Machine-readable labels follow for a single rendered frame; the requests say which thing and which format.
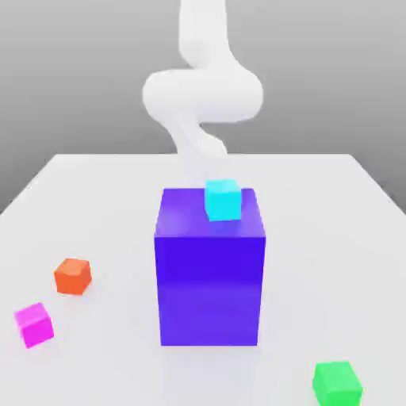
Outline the small magenta cube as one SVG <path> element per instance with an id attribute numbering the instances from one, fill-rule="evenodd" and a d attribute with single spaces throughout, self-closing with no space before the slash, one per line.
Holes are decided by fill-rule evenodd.
<path id="1" fill-rule="evenodd" d="M 54 337 L 51 317 L 41 302 L 16 311 L 14 318 L 28 349 Z"/>

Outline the small cyan cube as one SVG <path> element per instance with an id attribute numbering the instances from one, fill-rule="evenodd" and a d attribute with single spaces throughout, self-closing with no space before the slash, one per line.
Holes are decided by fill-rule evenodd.
<path id="1" fill-rule="evenodd" d="M 241 219 L 242 191 L 235 179 L 214 179 L 205 183 L 205 211 L 210 221 Z"/>

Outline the small green cube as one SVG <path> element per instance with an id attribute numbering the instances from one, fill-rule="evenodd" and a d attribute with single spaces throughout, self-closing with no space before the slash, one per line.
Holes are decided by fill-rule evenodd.
<path id="1" fill-rule="evenodd" d="M 312 387 L 319 406 L 360 406 L 363 387 L 348 361 L 318 362 Z"/>

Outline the large purple box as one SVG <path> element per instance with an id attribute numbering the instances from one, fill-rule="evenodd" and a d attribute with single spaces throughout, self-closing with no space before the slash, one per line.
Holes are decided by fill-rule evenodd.
<path id="1" fill-rule="evenodd" d="M 211 222 L 201 189 L 163 191 L 155 268 L 164 346 L 254 346 L 266 233 L 252 189 L 240 220 Z"/>

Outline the small orange cube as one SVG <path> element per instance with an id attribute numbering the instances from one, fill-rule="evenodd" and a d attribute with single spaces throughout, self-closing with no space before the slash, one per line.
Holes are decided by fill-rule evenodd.
<path id="1" fill-rule="evenodd" d="M 58 293 L 83 295 L 92 281 L 90 262 L 82 259 L 64 259 L 54 271 Z"/>

